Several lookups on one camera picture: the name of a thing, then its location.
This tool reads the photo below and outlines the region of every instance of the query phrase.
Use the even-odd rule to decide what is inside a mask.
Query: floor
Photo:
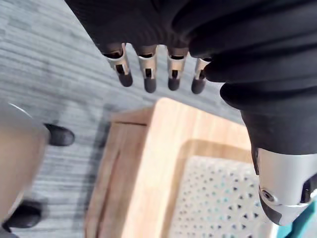
[[[158,88],[143,89],[132,48],[127,48],[134,84],[123,88],[105,58],[63,0],[0,0],[0,97],[43,122],[73,130],[68,148],[48,148],[31,195],[47,205],[46,218],[21,238],[82,238],[89,202],[109,129],[109,116],[170,97],[241,122],[239,112],[208,83],[190,91],[195,60],[187,58],[180,89],[167,88],[166,52],[159,48]]]

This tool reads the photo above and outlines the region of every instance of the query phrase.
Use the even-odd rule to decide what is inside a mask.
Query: gray trousers
[[[0,238],[19,238],[16,235],[7,232],[5,229],[2,227],[0,228]]]

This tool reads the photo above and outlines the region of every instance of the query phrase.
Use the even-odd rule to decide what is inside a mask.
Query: wooden stool
[[[85,222],[86,238],[167,237],[186,159],[252,163],[244,126],[171,99],[118,113]]]

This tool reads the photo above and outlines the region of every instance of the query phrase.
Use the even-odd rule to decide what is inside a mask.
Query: prosthetic hand
[[[128,42],[210,61],[196,78],[224,82],[222,98],[241,111],[266,215],[286,225],[308,207],[317,194],[317,1],[66,2],[108,58]]]

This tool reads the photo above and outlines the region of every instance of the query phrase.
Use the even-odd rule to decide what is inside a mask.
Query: silver metal wrist
[[[317,194],[316,188],[305,187],[317,174],[317,154],[284,155],[260,148],[256,161],[264,212],[278,225],[293,222]]]

